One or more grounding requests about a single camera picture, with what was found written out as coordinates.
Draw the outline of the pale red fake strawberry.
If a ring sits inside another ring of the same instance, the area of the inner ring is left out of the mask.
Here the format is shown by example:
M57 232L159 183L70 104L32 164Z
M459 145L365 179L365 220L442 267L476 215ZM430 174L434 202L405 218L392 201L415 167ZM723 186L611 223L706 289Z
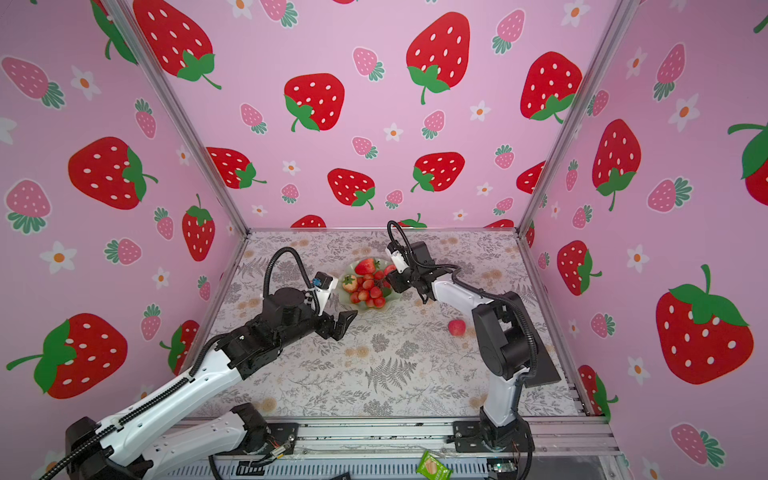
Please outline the pale red fake strawberry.
M358 291L360 284L359 278L354 274L347 274L341 279L341 286L342 288L348 292L349 294L352 294L354 292Z

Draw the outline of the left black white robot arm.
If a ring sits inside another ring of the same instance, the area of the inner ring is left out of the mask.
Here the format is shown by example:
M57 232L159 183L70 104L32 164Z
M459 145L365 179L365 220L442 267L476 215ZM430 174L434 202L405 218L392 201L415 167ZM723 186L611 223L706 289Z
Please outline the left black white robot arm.
M317 334L341 340L357 311L325 312L331 291L281 288L264 300L260 314L229 333L211 338L191 367L122 411L100 421L84 417L66 432L66 454L44 478L156 479L193 461L220 453L265 454L267 464L290 445L276 440L251 404L196 427L171 429L203 403L274 362L284 348Z

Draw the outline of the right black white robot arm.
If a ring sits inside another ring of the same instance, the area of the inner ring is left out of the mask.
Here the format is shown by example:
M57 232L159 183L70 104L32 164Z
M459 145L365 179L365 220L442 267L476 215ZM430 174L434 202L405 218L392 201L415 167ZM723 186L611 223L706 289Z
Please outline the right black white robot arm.
M533 452L530 427L519 412L522 391L555 384L562 377L520 295L493 294L462 281L459 267L436 263L423 242L392 240L387 252L395 269L386 278L396 292L413 288L423 302L445 303L474 324L480 356L491 379L480 408L478 432L468 439L489 451L509 451L516 446Z

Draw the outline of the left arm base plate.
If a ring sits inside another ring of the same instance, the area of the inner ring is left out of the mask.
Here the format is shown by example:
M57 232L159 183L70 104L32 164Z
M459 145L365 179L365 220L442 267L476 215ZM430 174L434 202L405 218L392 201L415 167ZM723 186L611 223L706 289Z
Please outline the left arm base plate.
M299 427L294 422L270 422L249 428L238 449L248 455L268 456L274 450L281 450L280 455L292 455Z

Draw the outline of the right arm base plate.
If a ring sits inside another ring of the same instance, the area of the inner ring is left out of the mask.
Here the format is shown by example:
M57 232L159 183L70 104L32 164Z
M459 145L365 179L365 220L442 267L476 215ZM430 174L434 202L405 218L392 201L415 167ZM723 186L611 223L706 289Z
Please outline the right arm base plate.
M455 421L449 443L459 453L529 453L535 451L529 424L522 419L497 427L481 420Z

